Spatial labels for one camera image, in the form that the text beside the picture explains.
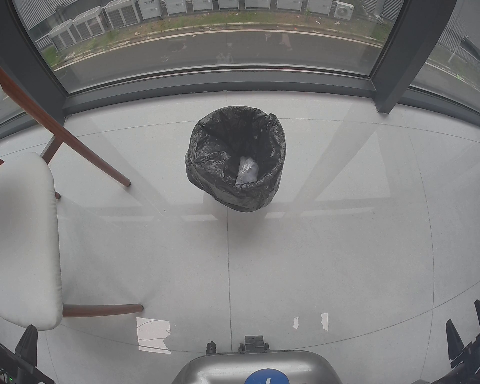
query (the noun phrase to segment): black trash bag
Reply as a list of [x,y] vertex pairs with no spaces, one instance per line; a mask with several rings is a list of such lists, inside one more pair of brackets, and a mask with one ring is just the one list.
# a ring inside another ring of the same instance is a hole
[[[226,107],[201,119],[185,156],[188,180],[240,212],[270,204],[285,162],[285,134],[275,115],[251,107]],[[240,157],[258,164],[257,181],[236,185]]]

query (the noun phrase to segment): chair leg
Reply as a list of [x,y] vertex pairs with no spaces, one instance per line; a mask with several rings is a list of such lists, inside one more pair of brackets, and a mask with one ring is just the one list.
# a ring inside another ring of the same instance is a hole
[[144,310],[142,304],[126,305],[63,305],[63,317],[96,317],[138,313]]

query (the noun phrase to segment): air conditioner unit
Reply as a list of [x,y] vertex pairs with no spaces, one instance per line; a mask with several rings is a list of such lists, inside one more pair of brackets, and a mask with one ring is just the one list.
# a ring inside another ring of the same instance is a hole
[[187,4],[185,0],[165,0],[168,15],[175,13],[187,13]]
[[138,0],[138,5],[144,20],[162,16],[160,0]]
[[74,18],[73,25],[83,40],[101,35],[107,29],[102,7],[96,7],[79,14]]
[[336,2],[335,17],[337,19],[350,20],[355,7],[348,3]]
[[277,0],[276,8],[289,9],[292,11],[301,11],[302,0]]
[[313,13],[329,15],[333,0],[308,0],[307,9]]
[[211,11],[213,0],[192,0],[193,11]]
[[113,0],[104,7],[113,29],[140,22],[135,1],[136,0]]
[[218,0],[218,8],[237,8],[240,9],[239,0]]
[[57,25],[50,31],[48,37],[52,40],[57,51],[61,51],[82,41],[82,38],[73,26],[72,19]]
[[270,8],[270,0],[245,0],[245,8]]

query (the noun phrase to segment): white cushion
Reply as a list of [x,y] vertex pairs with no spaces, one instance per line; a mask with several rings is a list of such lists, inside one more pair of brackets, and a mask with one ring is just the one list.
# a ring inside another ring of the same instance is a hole
[[23,153],[0,166],[0,316],[44,331],[62,308],[53,176],[38,154]]

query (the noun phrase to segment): white plastic bag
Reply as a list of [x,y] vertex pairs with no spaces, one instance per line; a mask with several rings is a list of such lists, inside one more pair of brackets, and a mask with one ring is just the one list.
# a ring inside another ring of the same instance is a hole
[[237,185],[245,183],[253,183],[257,181],[258,164],[251,157],[240,158],[239,175],[237,177]]

